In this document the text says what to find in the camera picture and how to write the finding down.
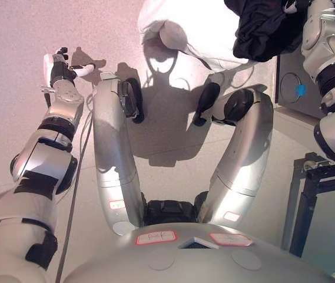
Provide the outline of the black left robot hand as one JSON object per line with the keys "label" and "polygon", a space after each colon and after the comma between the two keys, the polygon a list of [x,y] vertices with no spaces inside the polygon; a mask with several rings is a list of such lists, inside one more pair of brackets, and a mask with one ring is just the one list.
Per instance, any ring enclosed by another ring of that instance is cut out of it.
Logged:
{"label": "black left robot hand", "polygon": [[81,65],[69,65],[68,48],[61,47],[53,54],[45,54],[43,56],[44,79],[48,87],[59,80],[68,80],[74,83],[77,77],[83,77],[91,74],[96,65],[92,62]]}

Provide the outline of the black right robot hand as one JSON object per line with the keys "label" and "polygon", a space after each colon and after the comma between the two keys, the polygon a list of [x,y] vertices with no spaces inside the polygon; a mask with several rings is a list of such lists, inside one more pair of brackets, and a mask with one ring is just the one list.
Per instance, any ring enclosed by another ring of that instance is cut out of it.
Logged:
{"label": "black right robot hand", "polygon": [[283,0],[282,8],[285,14],[295,14],[306,11],[312,0]]}

